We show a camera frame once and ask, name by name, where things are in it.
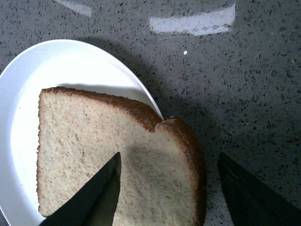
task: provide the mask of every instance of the white bread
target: white bread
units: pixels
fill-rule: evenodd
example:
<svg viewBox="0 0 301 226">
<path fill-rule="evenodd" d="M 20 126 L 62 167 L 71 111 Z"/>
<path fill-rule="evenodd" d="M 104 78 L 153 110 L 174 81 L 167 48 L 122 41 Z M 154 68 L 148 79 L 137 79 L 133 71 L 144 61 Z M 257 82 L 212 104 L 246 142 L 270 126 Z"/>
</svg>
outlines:
<svg viewBox="0 0 301 226">
<path fill-rule="evenodd" d="M 64 87 L 39 101 L 37 193 L 49 216 L 116 152 L 121 184 L 115 226 L 203 225 L 206 167 L 193 131 L 139 101 Z"/>
</svg>

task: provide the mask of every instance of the bread crust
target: bread crust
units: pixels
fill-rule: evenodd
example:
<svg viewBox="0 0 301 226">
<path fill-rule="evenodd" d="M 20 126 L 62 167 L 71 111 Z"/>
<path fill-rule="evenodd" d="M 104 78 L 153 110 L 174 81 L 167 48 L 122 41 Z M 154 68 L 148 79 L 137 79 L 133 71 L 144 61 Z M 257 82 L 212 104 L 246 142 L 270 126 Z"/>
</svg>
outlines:
<svg viewBox="0 0 301 226">
<path fill-rule="evenodd" d="M 179 117 L 170 117 L 163 121 L 156 112 L 147 104 L 140 101 L 128 99 L 126 97 L 117 97 L 114 95 L 99 94 L 96 92 L 90 92 L 85 90 L 77 90 L 65 87 L 55 87 L 43 89 L 40 94 L 40 99 L 42 95 L 46 93 L 64 94 L 75 97 L 86 97 L 98 102 L 106 103 L 108 105 L 114 106 L 119 110 L 126 111 L 126 113 L 133 117 L 137 122 L 142 124 L 144 128 L 151 132 L 155 132 L 156 128 L 162 127 L 165 130 L 172 132 L 178 139 L 179 143 L 182 145 L 183 152 L 186 156 L 187 163 L 190 170 L 195 175 L 194 183 L 196 184 L 196 200 L 197 200 L 197 219 L 195 225 L 203 225 L 206 217 L 206 162 L 204 157 L 203 149 L 198 141 L 197 136 L 191 128 L 189 128 L 184 121 Z M 39 102 L 39 119 L 40 122 L 44 119 L 41 118 L 41 112 L 43 109 Z M 43 196 L 40 190 L 39 178 L 42 175 L 41 166 L 39 163 L 39 157 L 37 160 L 37 193 L 38 201 L 40 202 Z"/>
<path fill-rule="evenodd" d="M 184 153 L 190 170 L 196 172 L 197 176 L 197 213 L 196 225 L 203 225 L 206 218 L 207 209 L 207 173 L 206 161 L 202 146 L 200 145 L 194 131 L 179 117 L 171 116 L 162 121 L 160 125 L 172 131 L 183 144 Z"/>
</svg>

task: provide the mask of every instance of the speckle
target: speckle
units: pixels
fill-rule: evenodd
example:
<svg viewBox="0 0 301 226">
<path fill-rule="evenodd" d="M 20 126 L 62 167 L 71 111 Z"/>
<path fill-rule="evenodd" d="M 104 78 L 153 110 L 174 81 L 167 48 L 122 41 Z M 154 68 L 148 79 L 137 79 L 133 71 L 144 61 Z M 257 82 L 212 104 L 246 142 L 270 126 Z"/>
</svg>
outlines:
<svg viewBox="0 0 301 226">
<path fill-rule="evenodd" d="M 273 70 L 273 71 L 271 72 L 271 76 L 272 76 L 272 77 L 275 77 L 275 76 L 277 76 L 277 75 L 278 75 L 278 72 L 277 72 L 277 71 Z"/>
</svg>

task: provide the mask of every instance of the quartz countertop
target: quartz countertop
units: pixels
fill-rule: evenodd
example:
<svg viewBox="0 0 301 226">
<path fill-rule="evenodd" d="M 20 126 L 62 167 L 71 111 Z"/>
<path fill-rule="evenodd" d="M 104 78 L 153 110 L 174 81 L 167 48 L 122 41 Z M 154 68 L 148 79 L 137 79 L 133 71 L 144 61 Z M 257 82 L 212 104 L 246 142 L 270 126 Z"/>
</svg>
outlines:
<svg viewBox="0 0 301 226">
<path fill-rule="evenodd" d="M 297 0 L 2 1 L 0 73 L 47 40 L 111 53 L 165 118 L 180 116 L 196 132 L 207 163 L 205 226 L 231 226 L 220 152 L 301 208 L 300 12 Z"/>
</svg>

